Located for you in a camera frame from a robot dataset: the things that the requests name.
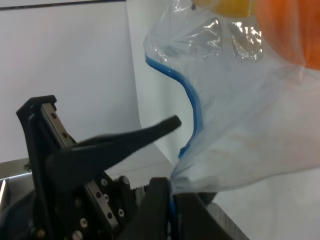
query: white wall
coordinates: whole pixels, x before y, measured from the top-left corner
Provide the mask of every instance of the white wall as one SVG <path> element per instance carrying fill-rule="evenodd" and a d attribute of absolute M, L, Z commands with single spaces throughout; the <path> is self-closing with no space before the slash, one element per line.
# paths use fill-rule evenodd
<path fill-rule="evenodd" d="M 77 141 L 140 128 L 125 2 L 1 12 L 0 162 L 28 156 L 16 111 L 51 94 Z"/>

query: plastic bag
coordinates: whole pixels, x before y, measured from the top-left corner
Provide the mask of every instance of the plastic bag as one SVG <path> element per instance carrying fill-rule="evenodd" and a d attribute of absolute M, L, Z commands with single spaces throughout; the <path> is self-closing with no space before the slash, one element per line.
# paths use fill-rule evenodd
<path fill-rule="evenodd" d="M 171 180 L 220 192 L 320 166 L 315 0 L 172 0 L 144 41 L 194 115 Z"/>

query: orange object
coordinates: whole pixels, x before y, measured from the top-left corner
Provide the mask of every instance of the orange object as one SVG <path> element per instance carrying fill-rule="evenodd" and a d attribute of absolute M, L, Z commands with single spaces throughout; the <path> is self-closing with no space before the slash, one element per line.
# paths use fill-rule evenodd
<path fill-rule="evenodd" d="M 320 70 L 320 1 L 256 0 L 262 36 L 285 60 Z"/>
<path fill-rule="evenodd" d="M 224 17 L 245 18 L 255 14 L 255 0 L 192 0 L 192 2 L 198 7 L 210 8 L 212 12 Z"/>

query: screw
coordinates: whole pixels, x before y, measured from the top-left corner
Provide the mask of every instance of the screw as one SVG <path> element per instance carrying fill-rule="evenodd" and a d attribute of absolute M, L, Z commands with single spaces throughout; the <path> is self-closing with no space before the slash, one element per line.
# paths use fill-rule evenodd
<path fill-rule="evenodd" d="M 43 230 L 42 228 L 40 228 L 37 232 L 36 235 L 38 236 L 38 238 L 43 239 L 46 236 L 46 232 L 45 230 Z"/>
<path fill-rule="evenodd" d="M 74 231 L 72 234 L 72 239 L 73 240 L 82 240 L 83 239 L 82 233 L 79 230 Z"/>
<path fill-rule="evenodd" d="M 130 184 L 129 179 L 126 176 L 122 176 L 122 181 L 127 185 Z"/>
<path fill-rule="evenodd" d="M 81 219 L 80 219 L 80 226 L 83 227 L 83 228 L 88 227 L 87 219 L 81 218 Z"/>
<path fill-rule="evenodd" d="M 103 198 L 105 202 L 108 204 L 109 203 L 109 196 L 107 194 L 103 194 Z"/>
<path fill-rule="evenodd" d="M 125 215 L 124 211 L 120 208 L 119 211 L 118 211 L 118 215 L 120 217 L 123 217 Z"/>
<path fill-rule="evenodd" d="M 101 179 L 101 185 L 102 186 L 107 186 L 108 185 L 108 181 L 105 180 L 104 178 Z"/>
<path fill-rule="evenodd" d="M 82 205 L 81 199 L 80 199 L 80 198 L 76 198 L 76 199 L 74 200 L 74 205 L 75 205 L 77 208 L 81 207 L 81 205 Z"/>

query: yellow object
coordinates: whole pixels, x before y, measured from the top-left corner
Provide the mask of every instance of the yellow object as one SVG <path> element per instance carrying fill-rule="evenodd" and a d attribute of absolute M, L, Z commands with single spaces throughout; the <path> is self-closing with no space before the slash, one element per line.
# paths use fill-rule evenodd
<path fill-rule="evenodd" d="M 192 2 L 198 7 L 210 8 L 212 12 L 229 18 L 252 16 L 256 9 L 255 0 L 192 0 Z"/>

